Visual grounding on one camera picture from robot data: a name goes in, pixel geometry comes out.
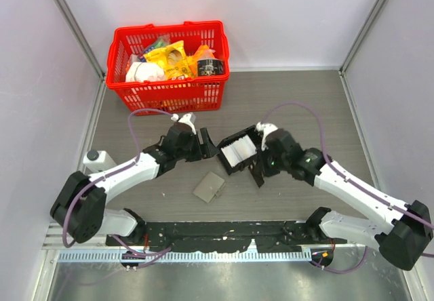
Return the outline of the black card box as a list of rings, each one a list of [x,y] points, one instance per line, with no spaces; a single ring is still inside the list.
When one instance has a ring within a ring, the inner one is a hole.
[[[256,146],[256,154],[248,159],[246,159],[245,161],[242,161],[241,163],[239,163],[238,165],[236,165],[235,167],[231,167],[228,163],[228,161],[226,160],[226,158],[224,157],[224,155],[221,152],[221,148],[229,145],[230,143],[236,141],[237,139],[248,135],[252,142],[255,144]],[[253,161],[259,161],[260,160],[260,147],[261,147],[261,140],[262,140],[262,136],[256,131],[256,126],[255,125],[251,125],[235,134],[232,134],[226,138],[224,138],[219,144],[218,144],[218,159],[220,160],[222,166],[224,167],[225,171],[227,172],[228,175],[234,174],[235,172],[242,172],[244,169],[248,169],[249,165],[251,162]]]

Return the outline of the grey leather card holder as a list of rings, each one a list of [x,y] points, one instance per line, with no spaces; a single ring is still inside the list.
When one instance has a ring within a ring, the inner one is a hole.
[[[223,178],[214,172],[208,172],[193,190],[193,195],[209,204],[221,194],[224,186]]]

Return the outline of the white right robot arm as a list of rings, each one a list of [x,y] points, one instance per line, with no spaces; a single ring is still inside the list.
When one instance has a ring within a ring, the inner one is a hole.
[[[362,218],[344,216],[326,207],[307,220],[310,241],[344,239],[374,249],[393,266],[412,270],[433,239],[429,208],[406,203],[360,180],[317,148],[303,149],[290,132],[271,123],[258,123],[258,159],[253,174],[265,177],[286,172],[293,179],[324,190],[356,209]]]

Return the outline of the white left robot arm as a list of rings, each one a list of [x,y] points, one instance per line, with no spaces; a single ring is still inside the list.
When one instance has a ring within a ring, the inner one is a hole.
[[[157,144],[143,149],[130,161],[92,175],[72,173],[54,201],[50,216],[75,243],[106,235],[110,245],[116,245],[117,239],[127,245],[139,245],[146,235],[145,221],[128,208],[108,209],[107,203],[130,188],[169,172],[179,161],[200,161],[217,154],[206,128],[195,133],[188,125],[175,123]]]

